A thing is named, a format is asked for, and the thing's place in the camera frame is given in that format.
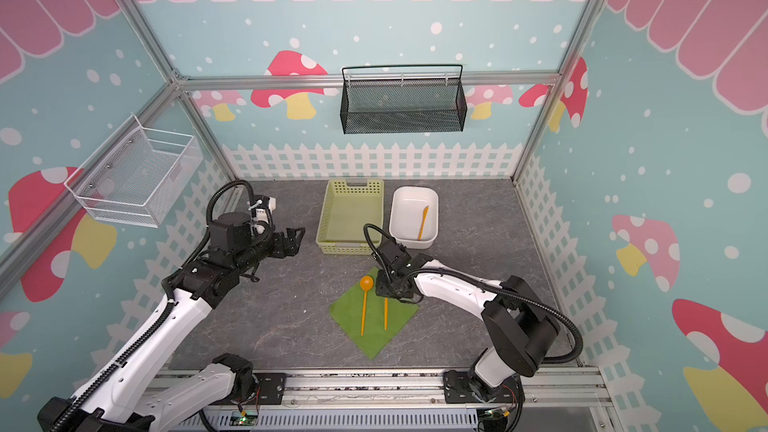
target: white mesh basket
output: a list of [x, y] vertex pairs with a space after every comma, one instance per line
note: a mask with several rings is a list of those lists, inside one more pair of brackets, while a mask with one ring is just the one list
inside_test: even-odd
[[118, 143], [94, 160], [103, 146], [97, 149], [64, 185], [97, 220], [159, 227], [203, 154], [195, 136], [148, 129], [135, 116], [129, 120], [137, 125], [130, 128], [127, 121]]

